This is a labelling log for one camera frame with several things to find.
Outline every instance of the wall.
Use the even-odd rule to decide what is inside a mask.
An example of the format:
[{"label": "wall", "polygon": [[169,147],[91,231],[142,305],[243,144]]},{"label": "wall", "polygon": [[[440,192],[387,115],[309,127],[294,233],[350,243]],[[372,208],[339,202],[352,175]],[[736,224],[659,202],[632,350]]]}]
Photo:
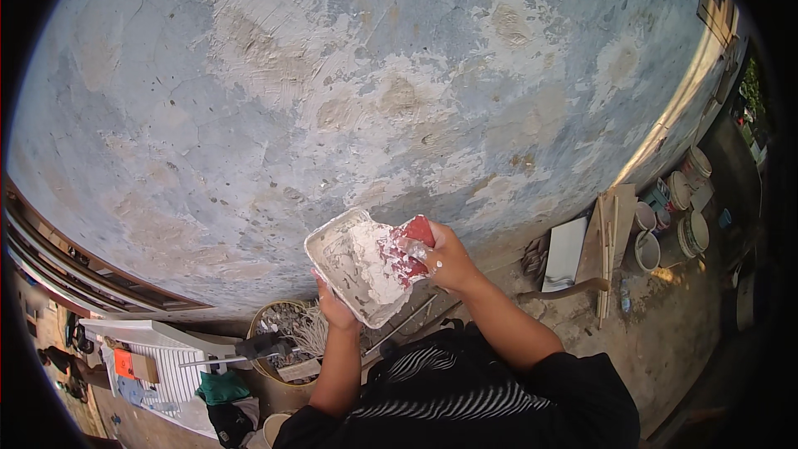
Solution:
[{"label": "wall", "polygon": [[218,307],[176,320],[311,295],[303,240],[355,205],[502,264],[692,142],[723,69],[697,4],[60,0],[9,173],[85,249]]}]

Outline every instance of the hand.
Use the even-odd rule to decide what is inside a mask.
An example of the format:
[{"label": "hand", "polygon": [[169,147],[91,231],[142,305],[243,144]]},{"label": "hand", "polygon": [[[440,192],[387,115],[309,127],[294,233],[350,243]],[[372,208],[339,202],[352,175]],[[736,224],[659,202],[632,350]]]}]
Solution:
[{"label": "hand", "polygon": [[433,283],[459,296],[458,294],[484,280],[451,227],[429,221],[429,228],[435,238],[434,247],[430,248],[424,242],[407,237],[399,238],[397,246],[427,266]]},{"label": "hand", "polygon": [[347,307],[334,292],[327,288],[327,284],[322,277],[318,275],[316,269],[311,269],[310,273],[316,278],[316,284],[318,284],[318,307],[321,309],[330,327],[359,332],[361,328],[360,321],[352,314],[350,308]]}]

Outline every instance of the person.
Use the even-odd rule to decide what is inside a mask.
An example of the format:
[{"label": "person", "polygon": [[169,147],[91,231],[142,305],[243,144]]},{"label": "person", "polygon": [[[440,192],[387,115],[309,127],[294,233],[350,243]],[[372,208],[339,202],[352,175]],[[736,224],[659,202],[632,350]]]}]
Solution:
[{"label": "person", "polygon": [[637,408],[607,354],[577,358],[473,264],[446,225],[435,246],[398,244],[473,323],[394,348],[361,393],[361,324],[313,271],[330,324],[308,405],[274,449],[346,447],[637,447]]},{"label": "person", "polygon": [[86,361],[76,355],[64,352],[55,345],[36,350],[39,362],[42,366],[53,364],[58,371],[65,375],[74,376],[78,380],[85,381],[95,387],[111,389],[111,382],[108,380],[105,364],[98,364],[91,368]]}]

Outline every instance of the concrete floor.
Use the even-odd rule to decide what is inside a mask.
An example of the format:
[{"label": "concrete floor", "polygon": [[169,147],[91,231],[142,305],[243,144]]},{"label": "concrete floor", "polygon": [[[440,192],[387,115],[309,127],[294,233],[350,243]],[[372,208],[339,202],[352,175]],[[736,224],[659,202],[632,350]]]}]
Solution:
[{"label": "concrete floor", "polygon": [[[673,269],[658,269],[649,276],[632,276],[624,269],[616,270],[610,316],[601,330],[595,317],[593,293],[559,301],[533,301],[523,307],[535,319],[553,328],[569,353],[609,354],[637,404],[643,437],[651,434],[687,393],[720,338],[721,284],[713,271],[719,257],[712,248],[703,259],[695,258]],[[487,275],[508,295],[531,288],[517,263]],[[629,315],[623,314],[618,299],[618,283],[623,278],[631,293]],[[417,288],[410,305],[392,319],[391,326],[402,322],[433,291],[427,285]],[[441,294],[430,306],[429,316],[439,314],[453,303],[451,296]],[[467,320],[468,312],[461,308],[454,316]],[[420,313],[401,333],[412,333],[426,317],[426,311]],[[368,342],[378,336],[379,333],[367,333],[364,340]],[[255,371],[242,372],[242,376],[253,394],[261,399],[263,417],[301,407],[312,390],[312,387],[283,387]],[[95,389],[95,397],[106,431],[115,434],[128,449],[219,447],[217,441],[134,408],[109,392]],[[120,417],[119,425],[110,422],[113,414]],[[250,447],[264,446],[259,432]]]}]

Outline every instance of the green cloth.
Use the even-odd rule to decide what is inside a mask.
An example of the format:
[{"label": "green cloth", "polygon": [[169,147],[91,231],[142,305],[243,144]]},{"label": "green cloth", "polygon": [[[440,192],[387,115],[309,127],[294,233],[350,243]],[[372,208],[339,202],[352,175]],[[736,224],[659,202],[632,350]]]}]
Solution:
[{"label": "green cloth", "polygon": [[250,396],[249,388],[232,370],[223,375],[200,371],[199,377],[202,379],[202,384],[195,394],[202,397],[208,406],[227,404]]}]

